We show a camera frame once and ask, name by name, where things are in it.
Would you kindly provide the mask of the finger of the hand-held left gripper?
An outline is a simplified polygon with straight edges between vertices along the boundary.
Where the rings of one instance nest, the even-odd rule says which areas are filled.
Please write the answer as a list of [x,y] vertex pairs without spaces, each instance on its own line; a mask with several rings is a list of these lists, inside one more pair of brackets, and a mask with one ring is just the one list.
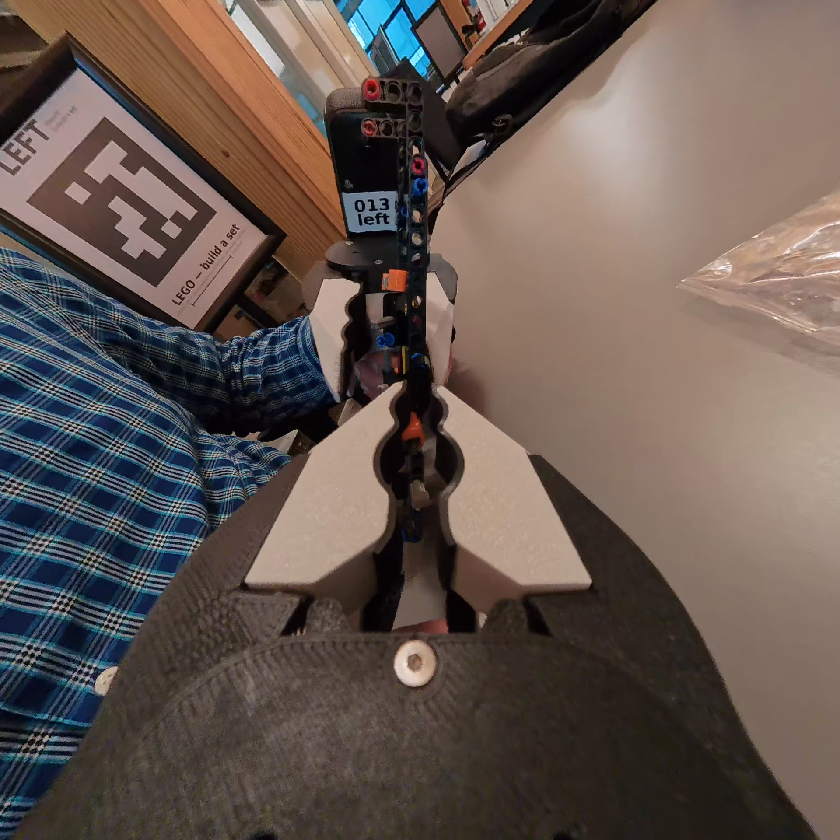
[[426,346],[436,386],[446,385],[452,366],[455,304],[434,272],[426,277]]
[[325,382],[337,403],[354,391],[355,365],[370,350],[363,283],[326,277],[308,288],[311,331]]

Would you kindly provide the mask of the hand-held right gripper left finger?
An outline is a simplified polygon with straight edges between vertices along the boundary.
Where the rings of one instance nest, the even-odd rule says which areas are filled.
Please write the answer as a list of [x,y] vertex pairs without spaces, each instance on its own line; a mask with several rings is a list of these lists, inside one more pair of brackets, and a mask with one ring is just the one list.
[[348,614],[375,595],[374,556],[396,524],[382,451],[399,426],[401,382],[390,385],[300,457],[301,472],[248,571],[245,586],[333,599]]

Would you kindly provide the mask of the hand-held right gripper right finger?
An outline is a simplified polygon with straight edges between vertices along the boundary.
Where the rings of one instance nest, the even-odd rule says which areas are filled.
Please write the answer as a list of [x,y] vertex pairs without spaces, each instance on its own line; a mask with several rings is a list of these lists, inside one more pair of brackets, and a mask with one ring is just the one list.
[[443,386],[433,409],[445,586],[478,613],[588,590],[592,577],[527,450]]

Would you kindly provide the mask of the black lego technic chassis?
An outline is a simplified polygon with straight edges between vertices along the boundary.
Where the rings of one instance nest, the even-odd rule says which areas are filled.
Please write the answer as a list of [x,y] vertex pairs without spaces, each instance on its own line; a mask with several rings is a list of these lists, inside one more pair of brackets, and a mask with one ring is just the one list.
[[396,141],[395,267],[383,274],[386,324],[375,342],[385,353],[386,384],[403,383],[397,399],[403,465],[392,487],[400,503],[398,531],[419,543],[428,504],[424,478],[424,416],[432,397],[427,347],[428,163],[424,141],[424,90],[418,81],[369,77],[361,88],[369,112],[361,131],[368,140]]

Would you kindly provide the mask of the person's left forearm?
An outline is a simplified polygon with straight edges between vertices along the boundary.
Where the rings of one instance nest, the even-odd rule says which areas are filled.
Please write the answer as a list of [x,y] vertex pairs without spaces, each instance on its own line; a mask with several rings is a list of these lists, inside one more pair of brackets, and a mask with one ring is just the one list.
[[261,433],[336,403],[309,316],[226,342],[210,339],[206,351],[200,404],[214,431]]

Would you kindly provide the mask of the person's left hand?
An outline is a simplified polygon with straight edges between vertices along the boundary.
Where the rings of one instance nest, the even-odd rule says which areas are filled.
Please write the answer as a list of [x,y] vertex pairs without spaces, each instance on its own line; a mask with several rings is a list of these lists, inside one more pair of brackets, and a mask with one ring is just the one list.
[[393,375],[392,353],[373,348],[355,362],[353,369],[364,396],[374,400],[390,386],[387,379]]

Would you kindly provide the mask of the large window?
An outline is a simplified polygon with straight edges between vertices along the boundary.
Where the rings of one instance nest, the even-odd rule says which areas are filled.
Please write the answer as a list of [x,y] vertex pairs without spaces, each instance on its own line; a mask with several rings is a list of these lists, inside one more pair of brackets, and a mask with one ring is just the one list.
[[432,61],[415,28],[433,1],[337,1],[336,7],[374,67],[382,74],[406,60],[429,79]]

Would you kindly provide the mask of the glass partition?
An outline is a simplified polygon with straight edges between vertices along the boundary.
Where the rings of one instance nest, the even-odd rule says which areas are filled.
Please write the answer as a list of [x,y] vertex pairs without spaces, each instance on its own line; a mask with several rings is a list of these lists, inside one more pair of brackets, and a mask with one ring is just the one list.
[[224,10],[292,99],[326,134],[323,110],[336,89],[375,73],[334,1],[221,1]]

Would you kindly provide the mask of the grey monitor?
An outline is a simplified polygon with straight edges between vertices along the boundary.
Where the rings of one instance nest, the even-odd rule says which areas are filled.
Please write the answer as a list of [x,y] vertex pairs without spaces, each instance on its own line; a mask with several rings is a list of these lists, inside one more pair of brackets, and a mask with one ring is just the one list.
[[440,80],[449,84],[462,71],[469,50],[440,2],[415,22],[413,33]]

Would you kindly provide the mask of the wooden beam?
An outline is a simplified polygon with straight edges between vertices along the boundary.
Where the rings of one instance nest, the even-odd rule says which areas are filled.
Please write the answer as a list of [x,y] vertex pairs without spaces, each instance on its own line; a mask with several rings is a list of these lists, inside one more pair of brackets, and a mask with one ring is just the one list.
[[299,281],[344,238],[327,141],[219,2],[10,6],[45,42],[80,42],[276,223]]

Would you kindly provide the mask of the wooden table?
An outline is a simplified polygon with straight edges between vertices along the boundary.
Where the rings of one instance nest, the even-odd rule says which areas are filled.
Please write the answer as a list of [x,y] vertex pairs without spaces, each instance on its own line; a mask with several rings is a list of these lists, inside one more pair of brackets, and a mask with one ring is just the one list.
[[469,49],[467,56],[461,62],[462,70],[469,70],[495,47],[509,39],[518,37],[530,27],[526,21],[533,1],[517,1],[502,15],[494,26],[488,29]]

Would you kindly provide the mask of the black backpack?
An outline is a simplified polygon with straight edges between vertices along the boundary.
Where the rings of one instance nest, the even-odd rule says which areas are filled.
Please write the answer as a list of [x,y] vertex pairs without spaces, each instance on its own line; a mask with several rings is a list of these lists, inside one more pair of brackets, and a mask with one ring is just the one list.
[[518,40],[494,45],[462,76],[445,113],[462,151],[484,141],[478,156],[458,164],[444,196],[532,119],[654,5],[653,1],[537,2]]

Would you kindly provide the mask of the person's blue plaid shirt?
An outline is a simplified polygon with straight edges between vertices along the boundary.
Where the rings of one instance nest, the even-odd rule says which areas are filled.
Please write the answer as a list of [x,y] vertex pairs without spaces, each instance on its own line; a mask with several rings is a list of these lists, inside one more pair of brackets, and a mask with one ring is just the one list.
[[205,422],[120,350],[152,326],[2,249],[2,838],[88,733],[186,559],[290,458]]

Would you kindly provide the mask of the framed marker sign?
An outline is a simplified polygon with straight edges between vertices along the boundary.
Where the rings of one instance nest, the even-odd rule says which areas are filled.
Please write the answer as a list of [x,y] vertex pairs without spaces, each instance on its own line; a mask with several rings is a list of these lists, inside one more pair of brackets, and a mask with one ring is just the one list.
[[63,35],[2,100],[2,232],[139,314],[212,333],[285,233]]

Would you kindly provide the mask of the clear plastic bag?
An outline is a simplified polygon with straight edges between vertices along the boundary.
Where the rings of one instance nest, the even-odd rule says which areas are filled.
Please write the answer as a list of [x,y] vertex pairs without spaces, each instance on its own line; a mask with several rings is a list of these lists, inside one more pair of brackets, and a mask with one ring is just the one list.
[[712,260],[680,286],[839,345],[839,190]]

